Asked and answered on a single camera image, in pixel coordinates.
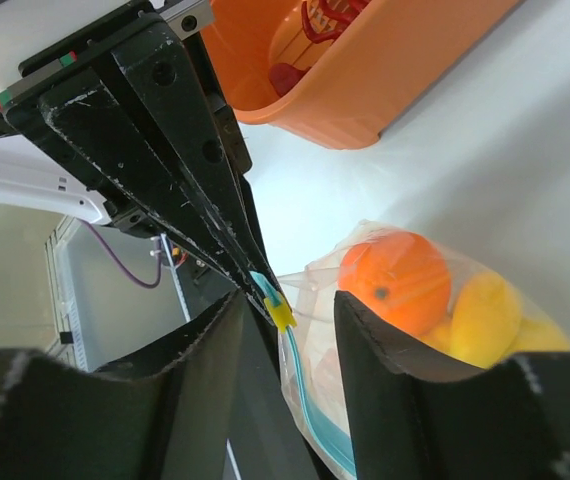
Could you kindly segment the orange plastic basket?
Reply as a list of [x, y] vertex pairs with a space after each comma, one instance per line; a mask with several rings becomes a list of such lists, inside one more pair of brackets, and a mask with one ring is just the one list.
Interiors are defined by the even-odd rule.
[[271, 42], [302, 1], [215, 1], [202, 37], [237, 119], [330, 149], [360, 149], [516, 8], [513, 1], [370, 1], [299, 83], [279, 97]]

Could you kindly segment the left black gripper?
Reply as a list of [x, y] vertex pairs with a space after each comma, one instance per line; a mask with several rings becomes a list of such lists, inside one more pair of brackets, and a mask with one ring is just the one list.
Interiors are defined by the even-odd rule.
[[166, 233], [275, 295], [204, 1], [0, 1], [0, 204]]

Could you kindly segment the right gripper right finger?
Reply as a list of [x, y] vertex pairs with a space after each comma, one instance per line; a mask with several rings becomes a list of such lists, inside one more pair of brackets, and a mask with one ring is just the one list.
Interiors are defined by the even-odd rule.
[[570, 479], [570, 352], [482, 370], [334, 299], [361, 479]]

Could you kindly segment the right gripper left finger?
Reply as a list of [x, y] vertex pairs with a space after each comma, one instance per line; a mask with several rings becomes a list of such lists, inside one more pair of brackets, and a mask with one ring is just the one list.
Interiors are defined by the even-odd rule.
[[0, 349], [0, 479], [221, 478], [244, 313], [225, 295], [131, 371]]

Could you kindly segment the fake orange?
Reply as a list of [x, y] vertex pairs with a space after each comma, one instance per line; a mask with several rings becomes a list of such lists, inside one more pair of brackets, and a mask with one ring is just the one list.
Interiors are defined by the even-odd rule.
[[389, 231], [346, 252], [338, 288], [392, 326], [419, 336], [445, 316], [452, 280], [444, 257], [426, 238]]

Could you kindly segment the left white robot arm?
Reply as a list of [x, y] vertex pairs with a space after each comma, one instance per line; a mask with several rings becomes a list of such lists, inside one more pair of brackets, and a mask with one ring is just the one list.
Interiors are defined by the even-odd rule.
[[164, 234], [264, 311], [251, 161], [206, 1], [0, 1], [0, 203]]

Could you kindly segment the blue zip clear bag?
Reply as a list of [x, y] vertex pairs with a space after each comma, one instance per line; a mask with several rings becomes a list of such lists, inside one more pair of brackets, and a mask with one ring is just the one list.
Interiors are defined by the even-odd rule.
[[352, 479], [570, 479], [570, 338], [496, 271], [363, 221], [279, 283], [283, 392]]

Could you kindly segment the yellow fake banana bunch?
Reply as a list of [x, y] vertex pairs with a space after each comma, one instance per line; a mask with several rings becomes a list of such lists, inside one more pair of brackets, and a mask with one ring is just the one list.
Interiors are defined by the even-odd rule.
[[420, 340], [482, 369], [517, 352], [570, 351], [570, 337], [563, 329], [493, 271], [473, 275], [461, 288], [452, 313]]

